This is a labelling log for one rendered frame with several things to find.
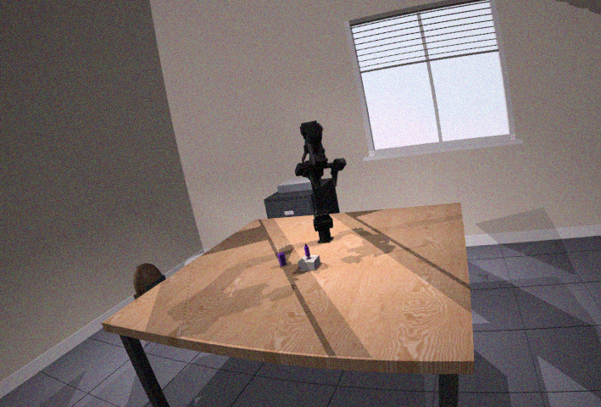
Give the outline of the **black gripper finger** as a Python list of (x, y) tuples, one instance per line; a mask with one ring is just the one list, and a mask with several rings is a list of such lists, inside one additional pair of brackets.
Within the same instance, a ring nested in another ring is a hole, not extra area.
[(314, 187), (316, 188), (316, 190), (318, 189), (318, 184), (315, 178), (315, 174), (314, 174), (314, 169), (306, 169), (303, 173), (303, 177), (307, 177), (312, 184), (314, 185)]
[(342, 165), (334, 165), (333, 169), (331, 170), (331, 175), (332, 175), (332, 179), (333, 179), (333, 183), (334, 186), (337, 186), (337, 175), (338, 175), (338, 171), (341, 169)]

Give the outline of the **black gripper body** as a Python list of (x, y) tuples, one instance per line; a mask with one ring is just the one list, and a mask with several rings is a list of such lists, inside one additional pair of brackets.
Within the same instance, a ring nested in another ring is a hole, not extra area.
[(333, 169), (334, 165), (342, 165), (340, 170), (344, 169), (346, 161), (344, 159), (334, 159), (333, 162), (327, 163), (328, 158), (325, 155), (325, 149), (322, 147), (316, 147), (309, 150), (309, 158), (311, 159), (312, 165), (308, 162), (298, 163), (295, 169), (296, 176), (302, 176), (306, 169)]

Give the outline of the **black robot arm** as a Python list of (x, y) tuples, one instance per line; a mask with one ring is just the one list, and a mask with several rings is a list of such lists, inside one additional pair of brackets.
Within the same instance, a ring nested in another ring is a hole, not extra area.
[[(320, 123), (317, 123), (317, 120), (310, 121), (306, 123), (302, 123), (300, 126), (301, 135), (304, 139), (303, 146), (303, 157), (302, 162), (304, 162), (307, 153), (309, 150), (316, 147), (322, 147), (322, 133), (323, 127)], [(314, 212), (314, 230), (319, 233), (320, 240), (317, 243), (330, 243), (334, 237), (331, 237), (330, 229), (333, 228), (333, 219), (329, 215), (328, 211), (325, 209), (324, 199), (321, 190), (320, 177), (324, 175), (324, 169), (314, 170), (315, 178), (318, 184), (318, 189), (314, 187), (311, 182), (313, 195), (314, 195), (314, 204), (315, 204), (315, 212)]]

